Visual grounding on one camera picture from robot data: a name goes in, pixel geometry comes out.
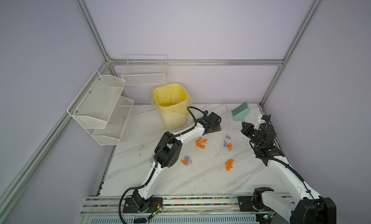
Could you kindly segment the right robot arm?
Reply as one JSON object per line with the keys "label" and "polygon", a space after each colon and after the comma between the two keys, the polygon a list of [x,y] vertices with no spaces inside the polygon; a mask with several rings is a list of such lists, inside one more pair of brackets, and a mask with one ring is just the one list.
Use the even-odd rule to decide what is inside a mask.
{"label": "right robot arm", "polygon": [[275,131],[271,124],[242,123],[242,134],[249,138],[256,158],[260,159],[282,182],[291,195],[289,202],[270,187],[254,190],[252,208],[263,211],[272,209],[290,224],[335,224],[336,205],[331,198],[321,196],[286,160],[273,141]]}

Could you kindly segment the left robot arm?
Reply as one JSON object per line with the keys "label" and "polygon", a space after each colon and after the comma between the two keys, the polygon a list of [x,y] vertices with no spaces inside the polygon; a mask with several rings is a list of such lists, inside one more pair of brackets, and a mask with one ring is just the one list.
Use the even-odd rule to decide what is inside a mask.
{"label": "left robot arm", "polygon": [[128,188],[120,198],[118,212],[122,213],[122,202],[131,199],[136,205],[136,210],[143,212],[150,205],[150,198],[154,195],[155,188],[160,181],[161,173],[172,167],[179,159],[184,144],[196,140],[203,135],[221,131],[222,118],[214,112],[201,111],[200,118],[193,118],[193,124],[182,131],[171,133],[165,132],[154,150],[154,161],[152,168],[146,176],[142,185]]}

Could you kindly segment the green hand brush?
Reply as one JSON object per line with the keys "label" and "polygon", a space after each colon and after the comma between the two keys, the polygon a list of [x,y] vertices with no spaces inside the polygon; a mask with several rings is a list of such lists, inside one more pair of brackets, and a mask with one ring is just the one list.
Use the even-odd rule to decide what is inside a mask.
{"label": "green hand brush", "polygon": [[249,113],[250,109],[247,102],[243,102],[231,111],[233,120],[241,123],[245,121],[245,118],[249,115]]}

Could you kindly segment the green plastic dustpan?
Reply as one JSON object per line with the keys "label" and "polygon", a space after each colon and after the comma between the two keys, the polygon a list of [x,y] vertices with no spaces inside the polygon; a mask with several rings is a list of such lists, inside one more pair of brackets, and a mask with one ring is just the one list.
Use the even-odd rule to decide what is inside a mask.
{"label": "green plastic dustpan", "polygon": [[205,117],[199,117],[199,118],[196,119],[196,122],[197,123],[204,123],[204,119],[205,119]]}

